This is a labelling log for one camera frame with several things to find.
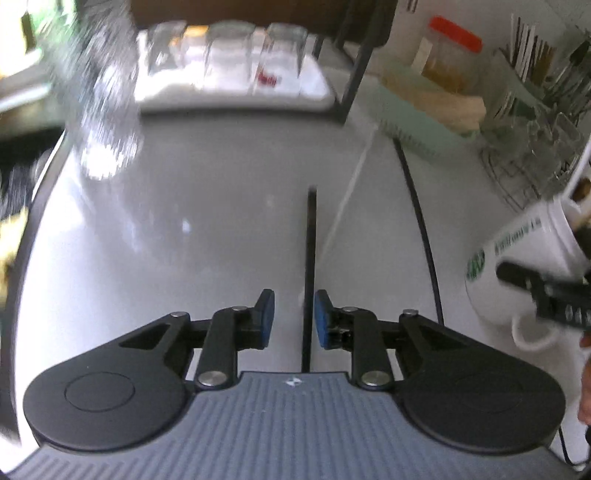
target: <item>glass cup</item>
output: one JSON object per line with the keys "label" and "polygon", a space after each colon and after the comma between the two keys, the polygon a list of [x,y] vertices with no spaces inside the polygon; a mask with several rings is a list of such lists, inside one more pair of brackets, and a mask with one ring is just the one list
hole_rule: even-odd
{"label": "glass cup", "polygon": [[252,34],[255,26],[229,20],[207,29],[203,87],[249,90],[252,83]]}
{"label": "glass cup", "polygon": [[308,31],[298,25],[269,25],[256,71],[257,86],[299,91],[307,37]]}
{"label": "glass cup", "polygon": [[149,75],[184,66],[180,41],[186,25],[184,21],[172,21],[159,23],[148,29]]}

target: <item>white countertop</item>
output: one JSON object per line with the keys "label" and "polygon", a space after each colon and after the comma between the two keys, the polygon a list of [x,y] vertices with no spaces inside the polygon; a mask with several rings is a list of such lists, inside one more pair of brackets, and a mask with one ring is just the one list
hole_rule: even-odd
{"label": "white countertop", "polygon": [[[337,306],[365,307],[380,319],[396,319],[404,308],[436,319],[394,146],[381,133],[372,139],[371,123],[357,106],[343,127],[309,119],[197,115],[156,119],[146,131],[139,170],[125,180],[131,184],[89,186],[79,181],[70,158],[50,197],[18,324],[22,446],[0,446],[3,471],[35,449],[22,396],[37,374],[170,311],[208,318],[219,308],[253,304],[262,288],[273,288],[277,306],[269,348],[242,352],[239,369],[297,371],[306,191],[313,184],[318,188],[322,252],[367,148],[334,241],[319,258],[316,288],[328,290]],[[474,153],[427,161],[408,152],[407,158],[427,222],[446,325],[553,374],[571,405],[565,420],[569,453],[581,459],[583,428],[572,407],[582,369],[578,336],[568,334],[552,351],[523,357],[512,348],[509,332],[476,317],[465,292],[466,259],[512,212],[492,192]],[[182,169],[171,168],[175,159]],[[349,354],[315,345],[314,370],[349,365]]]}

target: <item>white mug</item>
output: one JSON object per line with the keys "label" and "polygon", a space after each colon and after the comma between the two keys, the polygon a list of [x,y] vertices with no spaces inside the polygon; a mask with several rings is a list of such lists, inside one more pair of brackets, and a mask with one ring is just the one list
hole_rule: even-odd
{"label": "white mug", "polygon": [[515,345],[526,352],[552,346],[560,331],[550,326],[545,337],[529,342],[521,333],[524,322],[535,321],[529,292],[500,282],[496,267],[513,261],[558,280],[580,280],[591,262],[580,249],[565,217],[571,202],[555,198],[538,202],[502,228],[468,262],[466,291],[481,319],[511,325]]}

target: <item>black cable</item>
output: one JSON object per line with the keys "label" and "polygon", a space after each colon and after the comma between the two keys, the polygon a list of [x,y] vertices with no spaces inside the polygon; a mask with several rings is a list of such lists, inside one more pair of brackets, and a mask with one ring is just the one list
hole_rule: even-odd
{"label": "black cable", "polygon": [[439,283],[437,282],[437,272],[435,271],[435,262],[433,261],[433,253],[431,252],[431,244],[429,243],[429,235],[427,234],[427,225],[425,225],[425,218],[423,217],[423,210],[421,210],[421,203],[418,201],[417,189],[414,186],[413,177],[408,168],[408,162],[404,155],[404,150],[398,138],[394,138],[394,148],[398,154],[402,172],[404,173],[404,180],[408,187],[408,193],[413,203],[414,214],[417,217],[418,229],[421,231],[421,239],[423,240],[423,248],[425,250],[425,257],[427,258],[427,266],[429,268],[429,276],[431,277],[431,288],[433,288],[433,300],[435,302],[435,310],[437,312],[437,323],[445,325],[443,320],[443,308],[441,307],[441,296],[439,295]]}
{"label": "black cable", "polygon": [[301,335],[301,372],[310,372],[312,318],[314,316],[314,270],[316,269],[316,189],[308,190],[306,270],[304,272],[304,326]]}

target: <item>yellow object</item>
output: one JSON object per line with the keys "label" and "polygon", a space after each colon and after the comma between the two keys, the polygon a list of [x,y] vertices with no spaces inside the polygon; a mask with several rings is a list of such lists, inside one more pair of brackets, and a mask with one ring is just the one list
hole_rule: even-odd
{"label": "yellow object", "polygon": [[184,37],[202,37],[207,33],[207,25],[189,25],[185,30]]}
{"label": "yellow object", "polygon": [[0,222],[0,306],[8,295],[9,268],[17,257],[29,210],[27,207]]}

